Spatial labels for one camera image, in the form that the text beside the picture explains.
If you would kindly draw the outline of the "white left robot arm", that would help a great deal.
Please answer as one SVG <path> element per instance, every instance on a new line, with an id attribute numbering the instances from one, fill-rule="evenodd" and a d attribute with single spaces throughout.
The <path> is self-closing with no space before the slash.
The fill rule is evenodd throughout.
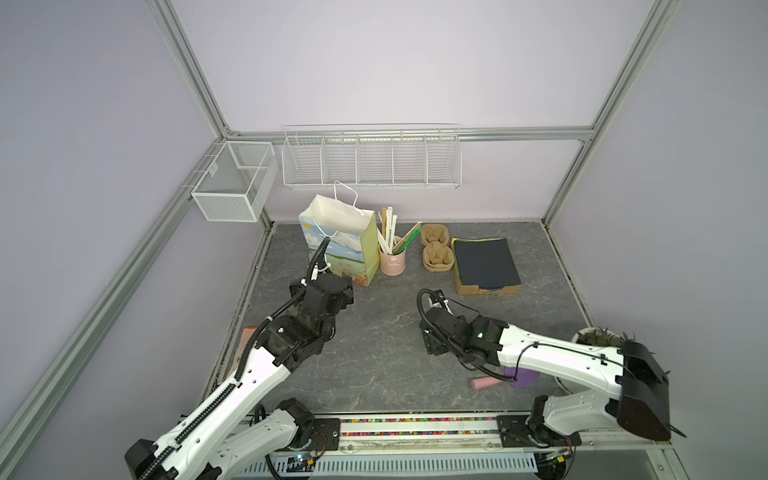
<path id="1" fill-rule="evenodd" d="M 266 455 L 305 443 L 314 416 L 295 399 L 246 430 L 234 430 L 260 401 L 335 334 L 354 301 L 353 282 L 322 272 L 290 286 L 291 297 L 249 338 L 235 371 L 189 416 L 125 454 L 134 479 L 230 479 Z"/>

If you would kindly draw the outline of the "landscape printed paper bag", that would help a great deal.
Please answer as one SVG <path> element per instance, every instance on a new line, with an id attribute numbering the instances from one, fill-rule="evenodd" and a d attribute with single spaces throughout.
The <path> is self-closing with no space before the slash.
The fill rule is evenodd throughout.
<path id="1" fill-rule="evenodd" d="M 329 240 L 326 256 L 334 274 L 369 286 L 380 266 L 378 227 L 375 212 L 357 202 L 356 190 L 335 181 L 333 196 L 317 194 L 298 220 L 311 252 Z"/>

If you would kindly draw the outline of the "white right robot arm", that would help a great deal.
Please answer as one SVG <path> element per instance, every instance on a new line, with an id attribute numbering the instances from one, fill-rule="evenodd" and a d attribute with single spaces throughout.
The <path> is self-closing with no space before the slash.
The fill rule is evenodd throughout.
<path id="1" fill-rule="evenodd" d="M 528 417 L 508 429 L 524 446 L 565 446 L 581 431 L 614 427 L 651 441 L 672 437 L 668 375 L 639 342 L 566 342 L 484 316 L 467 320 L 440 305 L 419 315 L 430 355 L 450 353 L 469 370 L 506 383 L 530 370 L 582 386 L 574 394 L 535 399 Z"/>

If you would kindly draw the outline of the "brown pulp cup carrier stack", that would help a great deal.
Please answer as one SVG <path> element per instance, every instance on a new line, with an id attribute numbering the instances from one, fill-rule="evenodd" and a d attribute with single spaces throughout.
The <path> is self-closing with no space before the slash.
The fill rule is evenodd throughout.
<path id="1" fill-rule="evenodd" d="M 420 241 L 424 247 L 422 251 L 422 264 L 429 272 L 439 273 L 451 270 L 455 263 L 455 256 L 450 247 L 450 234 L 443 224 L 423 224 L 420 233 Z"/>

